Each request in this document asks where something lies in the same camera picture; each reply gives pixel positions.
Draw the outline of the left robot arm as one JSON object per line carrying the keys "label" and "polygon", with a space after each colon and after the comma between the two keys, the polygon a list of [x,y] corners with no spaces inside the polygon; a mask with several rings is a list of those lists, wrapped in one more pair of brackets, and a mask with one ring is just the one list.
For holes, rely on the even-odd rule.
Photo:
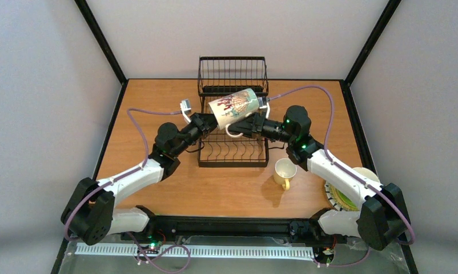
{"label": "left robot arm", "polygon": [[180,165],[178,156],[217,126],[215,115],[200,113],[192,114],[182,129],[171,122],[163,123],[151,153],[139,164],[109,178],[82,179],[61,215],[66,240],[94,245],[107,235],[143,231],[152,214],[139,207],[118,209],[117,205],[171,176]]}

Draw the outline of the yellow mug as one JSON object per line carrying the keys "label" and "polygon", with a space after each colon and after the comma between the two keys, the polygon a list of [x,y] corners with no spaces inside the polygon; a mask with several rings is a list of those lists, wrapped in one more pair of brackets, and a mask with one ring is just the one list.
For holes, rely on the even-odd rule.
{"label": "yellow mug", "polygon": [[274,182],[287,191],[290,189],[290,182],[295,177],[297,171],[297,166],[289,158],[281,158],[274,166]]}

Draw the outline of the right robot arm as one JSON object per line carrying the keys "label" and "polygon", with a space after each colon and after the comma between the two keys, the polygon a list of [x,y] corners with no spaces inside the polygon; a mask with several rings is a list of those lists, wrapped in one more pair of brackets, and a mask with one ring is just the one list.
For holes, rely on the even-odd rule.
{"label": "right robot arm", "polygon": [[226,131],[286,143],[293,164],[324,179],[357,207],[357,211],[331,209],[321,214],[318,223],[324,233],[359,237],[382,251],[410,225],[401,189],[393,183],[384,186],[347,166],[310,135],[310,126],[306,109],[291,106],[281,122],[254,113],[229,124]]}

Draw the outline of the white floral mug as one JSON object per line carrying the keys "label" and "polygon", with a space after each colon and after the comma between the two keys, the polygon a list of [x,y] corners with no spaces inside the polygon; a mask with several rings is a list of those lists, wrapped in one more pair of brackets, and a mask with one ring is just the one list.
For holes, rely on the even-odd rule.
{"label": "white floral mug", "polygon": [[260,100],[251,88],[247,88],[208,103],[210,113],[215,116],[218,129],[225,130],[231,138],[239,138],[243,134],[232,134],[229,126],[243,120],[260,108]]}

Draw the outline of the black wire dish rack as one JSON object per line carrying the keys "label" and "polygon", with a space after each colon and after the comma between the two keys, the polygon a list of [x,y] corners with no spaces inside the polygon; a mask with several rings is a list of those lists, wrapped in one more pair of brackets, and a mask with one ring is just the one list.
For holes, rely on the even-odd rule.
{"label": "black wire dish rack", "polygon": [[[267,96],[269,84],[265,57],[200,57],[198,95],[200,110],[209,113],[209,102],[251,88]],[[200,167],[266,167],[268,141],[247,137],[231,138],[216,129],[199,142]]]}

